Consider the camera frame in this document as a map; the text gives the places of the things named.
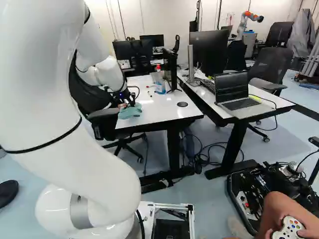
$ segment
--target black strap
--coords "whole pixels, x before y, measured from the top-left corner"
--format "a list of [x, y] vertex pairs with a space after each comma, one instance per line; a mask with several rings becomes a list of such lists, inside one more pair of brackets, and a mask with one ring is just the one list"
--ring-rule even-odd
[[79, 127], [79, 125], [81, 124], [81, 122], [82, 122], [82, 117], [80, 117], [80, 120], [78, 121], [78, 123], [73, 128], [71, 128], [69, 131], [67, 131], [63, 135], [59, 136], [58, 138], [55, 138], [54, 140], [51, 140], [51, 141], [49, 141], [47, 143], [44, 143], [44, 144], [41, 144], [39, 146], [28, 148], [28, 149], [22, 149], [22, 150], [12, 150], [12, 151], [11, 150], [5, 150], [5, 149], [3, 149], [3, 150], [5, 152], [7, 152], [7, 153], [10, 153], [10, 154], [29, 153], [29, 152], [32, 152], [32, 151], [36, 151], [38, 149], [47, 147], [47, 146], [49, 146], [51, 144], [54, 144], [57, 141], [60, 141], [61, 139], [65, 138], [66, 136], [71, 134], [74, 130], [76, 130]]
[[85, 19], [84, 24], [86, 24], [86, 23], [88, 22], [88, 20], [90, 19], [90, 16], [91, 16], [91, 12], [90, 12], [90, 10], [89, 10], [89, 15], [88, 15], [88, 17]]

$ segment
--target laptop keyboard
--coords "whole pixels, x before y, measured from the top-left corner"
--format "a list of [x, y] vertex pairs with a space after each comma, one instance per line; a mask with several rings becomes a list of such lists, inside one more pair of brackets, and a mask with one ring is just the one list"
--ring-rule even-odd
[[242, 99], [242, 100], [237, 100], [233, 102], [223, 103], [223, 106], [228, 108], [230, 111], [235, 111], [235, 110], [247, 108], [250, 106], [256, 106], [256, 105], [260, 105], [260, 103], [253, 99]]

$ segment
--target chair armrest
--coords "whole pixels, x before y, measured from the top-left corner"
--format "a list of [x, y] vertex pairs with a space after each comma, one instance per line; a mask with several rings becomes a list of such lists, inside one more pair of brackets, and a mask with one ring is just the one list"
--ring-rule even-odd
[[259, 79], [259, 78], [253, 78], [249, 81], [249, 85], [255, 86], [259, 89], [268, 91], [268, 92], [274, 92], [277, 90], [283, 90], [286, 89], [287, 86], [285, 85], [280, 85], [280, 84], [275, 84], [275, 83], [270, 83], [268, 81]]
[[87, 119], [93, 120], [93, 119], [98, 119], [98, 118], [102, 118], [102, 117], [113, 116], [113, 115], [117, 115], [119, 112], [120, 112], [120, 110], [118, 108], [102, 109], [102, 110], [90, 113], [88, 115]]
[[286, 88], [288, 88], [288, 87], [285, 86], [285, 85], [269, 83], [268, 85], [263, 86], [263, 88], [266, 89], [266, 90], [270, 90], [270, 91], [277, 91], [277, 90], [286, 89]]

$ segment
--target keyboard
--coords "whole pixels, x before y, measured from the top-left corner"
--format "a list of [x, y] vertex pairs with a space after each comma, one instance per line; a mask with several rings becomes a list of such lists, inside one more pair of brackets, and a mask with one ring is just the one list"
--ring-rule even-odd
[[260, 104], [259, 102], [248, 98], [248, 99], [241, 99], [241, 100], [237, 100], [237, 101], [223, 103], [223, 106], [228, 108], [230, 111], [235, 111], [235, 110], [239, 110], [239, 109], [242, 109], [242, 108], [247, 108], [247, 107], [250, 107], [250, 106], [256, 106], [256, 105], [259, 105], [259, 104]]
[[215, 94], [215, 83], [212, 80], [200, 79], [199, 81], [211, 93]]

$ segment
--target black desk leg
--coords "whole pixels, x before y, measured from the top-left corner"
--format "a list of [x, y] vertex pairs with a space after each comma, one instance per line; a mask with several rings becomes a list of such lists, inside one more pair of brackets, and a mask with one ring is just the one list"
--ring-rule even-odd
[[205, 172], [205, 176], [208, 180], [226, 176], [233, 172], [238, 172], [247, 168], [257, 167], [257, 162], [255, 160], [247, 160], [244, 162], [235, 163], [236, 157], [243, 143], [247, 126], [248, 123], [243, 120], [235, 123], [228, 139], [221, 167], [207, 170]]
[[179, 131], [180, 129], [177, 127], [167, 130], [167, 146], [170, 170], [141, 177], [140, 182], [143, 194], [172, 187], [174, 186], [173, 179], [183, 178], [194, 174], [194, 169], [191, 166], [184, 166], [180, 168]]
[[169, 168], [172, 172], [179, 170], [179, 130], [178, 128], [170, 128], [167, 130], [167, 146]]

